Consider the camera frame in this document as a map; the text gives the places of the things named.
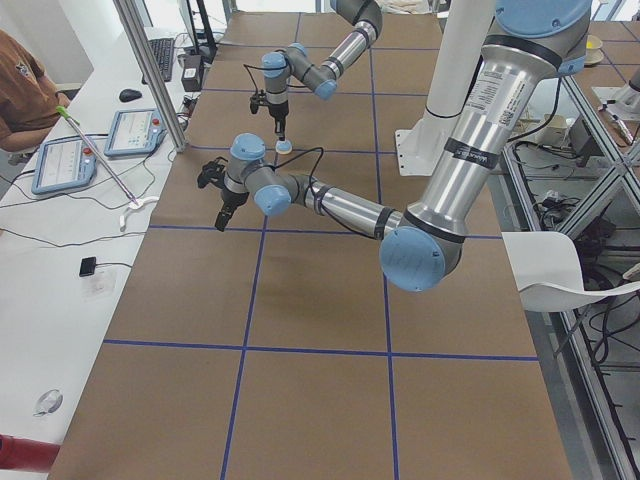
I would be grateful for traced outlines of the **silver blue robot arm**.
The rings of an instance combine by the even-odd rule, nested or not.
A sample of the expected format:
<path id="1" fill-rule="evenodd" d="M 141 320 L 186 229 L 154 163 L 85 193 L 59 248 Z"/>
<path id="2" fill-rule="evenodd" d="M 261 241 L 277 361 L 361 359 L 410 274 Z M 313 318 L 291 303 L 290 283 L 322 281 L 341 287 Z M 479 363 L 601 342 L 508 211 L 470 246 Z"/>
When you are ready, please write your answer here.
<path id="1" fill-rule="evenodd" d="M 380 243 L 386 278 L 409 292 L 436 286 L 452 272 L 467 237 L 466 218 L 537 85 L 583 67 L 591 5 L 587 1 L 500 1 L 480 49 L 483 60 L 452 134 L 421 198 L 405 210 L 358 197 L 313 174 L 287 174 L 268 163 L 263 140 L 238 135 L 226 164 L 200 186 L 221 191 L 215 226 L 253 200 L 275 216 L 297 204 Z"/>
<path id="2" fill-rule="evenodd" d="M 280 154 L 292 151 L 286 136 L 286 117 L 289 114 L 289 80 L 295 78 L 323 100 L 337 89 L 338 80 L 379 38 L 383 17 L 375 1 L 333 1 L 331 7 L 352 26 L 352 31 L 336 46 L 321 64 L 314 64 L 306 48 L 295 42 L 288 47 L 265 54 L 259 70 L 264 87 L 250 99 L 253 114 L 265 106 L 274 119 L 277 137 L 275 150 Z"/>

